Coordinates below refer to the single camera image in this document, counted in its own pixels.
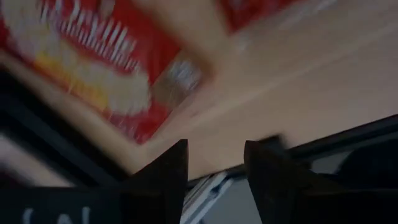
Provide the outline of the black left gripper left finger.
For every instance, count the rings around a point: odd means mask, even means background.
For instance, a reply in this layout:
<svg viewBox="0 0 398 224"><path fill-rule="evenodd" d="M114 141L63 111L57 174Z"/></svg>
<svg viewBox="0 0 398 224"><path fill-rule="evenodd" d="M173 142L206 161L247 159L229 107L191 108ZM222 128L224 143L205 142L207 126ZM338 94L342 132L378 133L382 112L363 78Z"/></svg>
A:
<svg viewBox="0 0 398 224"><path fill-rule="evenodd" d="M121 184L122 222L179 224L188 182L188 141L181 139Z"/></svg>

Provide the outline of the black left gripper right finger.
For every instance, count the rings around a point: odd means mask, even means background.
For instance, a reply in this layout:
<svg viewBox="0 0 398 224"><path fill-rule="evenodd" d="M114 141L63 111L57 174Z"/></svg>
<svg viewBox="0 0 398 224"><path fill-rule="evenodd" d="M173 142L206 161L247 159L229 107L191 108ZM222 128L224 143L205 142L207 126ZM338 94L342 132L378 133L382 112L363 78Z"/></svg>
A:
<svg viewBox="0 0 398 224"><path fill-rule="evenodd" d="M244 168L263 223L293 223L295 199L310 188L307 171L290 157L280 136L244 145Z"/></svg>

